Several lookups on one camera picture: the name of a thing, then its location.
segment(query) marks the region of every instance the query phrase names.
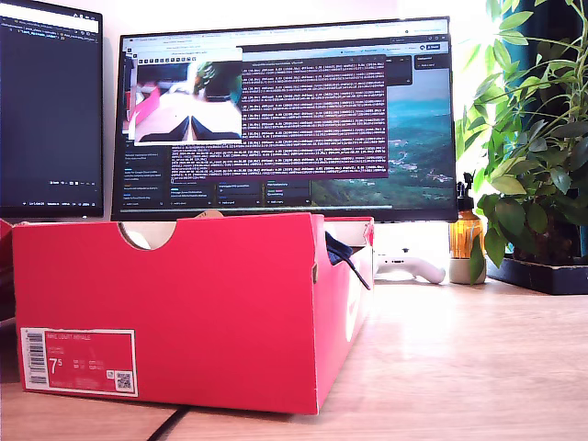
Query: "computer monitor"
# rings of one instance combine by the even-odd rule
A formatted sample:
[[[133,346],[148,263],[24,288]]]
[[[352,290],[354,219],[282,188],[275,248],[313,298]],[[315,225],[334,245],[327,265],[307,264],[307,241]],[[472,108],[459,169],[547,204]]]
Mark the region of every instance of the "computer monitor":
[[[0,3],[0,217],[103,216],[102,16]]]
[[[112,219],[454,221],[448,25],[122,36]]]

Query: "plant pot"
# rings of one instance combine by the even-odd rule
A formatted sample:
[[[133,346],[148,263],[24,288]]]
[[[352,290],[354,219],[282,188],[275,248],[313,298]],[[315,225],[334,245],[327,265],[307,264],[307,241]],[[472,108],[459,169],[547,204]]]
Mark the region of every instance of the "plant pot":
[[[505,257],[500,268],[486,259],[488,277],[551,295],[588,294],[588,266],[549,266]]]

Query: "wooden desk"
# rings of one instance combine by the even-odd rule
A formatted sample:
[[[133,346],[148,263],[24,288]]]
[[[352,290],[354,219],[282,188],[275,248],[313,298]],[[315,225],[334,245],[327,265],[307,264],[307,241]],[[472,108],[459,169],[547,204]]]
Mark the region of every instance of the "wooden desk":
[[[8,441],[146,439],[171,412],[3,386]],[[40,429],[49,421],[61,436]],[[586,434],[588,296],[550,297],[490,281],[378,285],[318,417],[195,408],[165,439],[560,441]]]

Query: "white game controller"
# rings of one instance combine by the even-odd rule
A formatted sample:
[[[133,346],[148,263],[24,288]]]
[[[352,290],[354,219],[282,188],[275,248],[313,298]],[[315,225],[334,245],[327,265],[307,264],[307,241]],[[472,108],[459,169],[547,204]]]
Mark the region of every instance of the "white game controller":
[[[445,278],[445,269],[437,268],[426,260],[409,255],[376,254],[374,256],[374,269],[376,275],[391,273],[393,271],[407,271],[413,277],[420,276],[431,283],[441,283]]]

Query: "dispenser pump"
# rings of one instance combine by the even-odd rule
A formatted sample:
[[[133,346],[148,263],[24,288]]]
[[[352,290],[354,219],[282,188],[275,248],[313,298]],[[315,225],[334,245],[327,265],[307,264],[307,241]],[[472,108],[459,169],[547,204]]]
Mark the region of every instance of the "dispenser pump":
[[[474,209],[474,199],[469,195],[474,178],[470,173],[463,174],[463,182],[458,182],[458,211]]]

